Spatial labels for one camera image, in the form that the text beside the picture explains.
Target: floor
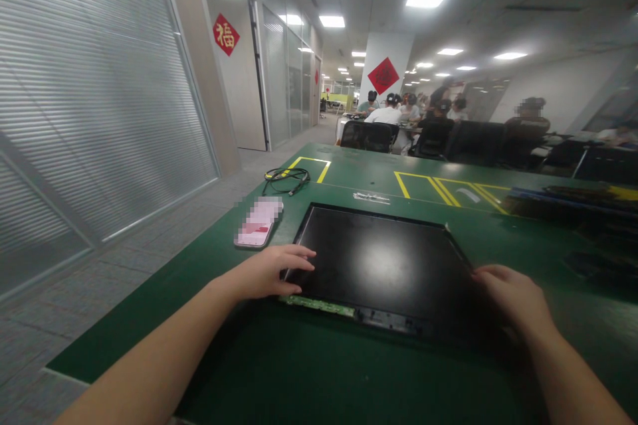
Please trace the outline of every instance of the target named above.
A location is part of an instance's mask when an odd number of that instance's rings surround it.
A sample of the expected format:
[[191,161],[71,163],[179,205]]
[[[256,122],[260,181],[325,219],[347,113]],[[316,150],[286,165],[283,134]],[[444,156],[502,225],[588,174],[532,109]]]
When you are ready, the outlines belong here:
[[0,307],[0,423],[47,424],[85,385],[41,369],[309,142],[334,144],[337,117],[265,153],[240,149],[243,170],[216,181],[103,251]]

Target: workstation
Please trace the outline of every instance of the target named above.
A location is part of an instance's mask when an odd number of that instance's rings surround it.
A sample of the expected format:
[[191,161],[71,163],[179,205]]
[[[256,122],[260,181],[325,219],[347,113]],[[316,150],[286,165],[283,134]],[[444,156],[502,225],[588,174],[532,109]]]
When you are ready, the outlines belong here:
[[[293,242],[313,203],[442,224],[473,266],[510,264],[542,285],[568,339],[627,413],[638,416],[636,378],[627,367],[635,359],[628,345],[638,323],[631,299],[583,280],[564,263],[571,252],[597,246],[572,228],[514,216],[503,206],[510,188],[589,189],[595,183],[318,144],[304,146],[282,167],[303,168],[310,181],[293,196],[278,196],[283,213],[269,245]],[[253,252],[233,245],[232,234],[264,186],[48,369],[92,383],[208,281],[248,258]],[[272,194],[266,188],[265,195]],[[529,423],[544,413],[522,367],[450,345],[436,333],[368,327],[358,316],[314,307],[319,310],[273,298],[244,303],[215,338],[175,415],[196,424],[300,416],[313,423],[387,422],[414,421],[427,410],[435,422]]]

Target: red diamond sign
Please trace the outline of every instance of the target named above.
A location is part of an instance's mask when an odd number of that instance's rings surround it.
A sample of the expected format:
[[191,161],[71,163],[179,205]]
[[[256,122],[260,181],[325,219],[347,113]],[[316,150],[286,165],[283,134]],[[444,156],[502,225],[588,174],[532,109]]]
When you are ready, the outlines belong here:
[[224,50],[225,54],[230,56],[239,41],[239,33],[221,13],[213,25],[213,34],[215,35],[215,42]]
[[372,82],[372,86],[377,90],[378,94],[383,94],[390,86],[394,85],[399,79],[397,71],[392,66],[390,58],[386,57],[379,66],[368,74],[368,78]]

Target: white pillar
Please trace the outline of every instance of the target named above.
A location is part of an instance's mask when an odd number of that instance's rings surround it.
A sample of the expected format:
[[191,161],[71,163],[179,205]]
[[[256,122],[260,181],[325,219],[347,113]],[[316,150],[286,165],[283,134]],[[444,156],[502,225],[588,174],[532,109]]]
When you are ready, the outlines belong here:
[[385,99],[389,93],[400,93],[407,61],[410,58],[412,44],[414,43],[414,35],[403,33],[370,33],[368,35],[368,45],[366,47],[366,63],[364,66],[364,74],[361,79],[361,96],[360,101],[366,101],[368,92],[376,90],[372,86],[372,82],[368,75],[386,58],[390,59],[392,66],[397,71],[399,79],[394,82],[386,91],[379,92],[379,103]]

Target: smartphone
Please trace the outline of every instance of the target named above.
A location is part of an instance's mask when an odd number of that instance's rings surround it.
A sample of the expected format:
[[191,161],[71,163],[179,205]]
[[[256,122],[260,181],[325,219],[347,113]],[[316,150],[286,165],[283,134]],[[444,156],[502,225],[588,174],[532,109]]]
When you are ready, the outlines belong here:
[[235,235],[235,246],[259,249],[266,244],[275,223],[284,210],[284,203],[278,197],[258,197],[251,207],[251,213],[241,223]]

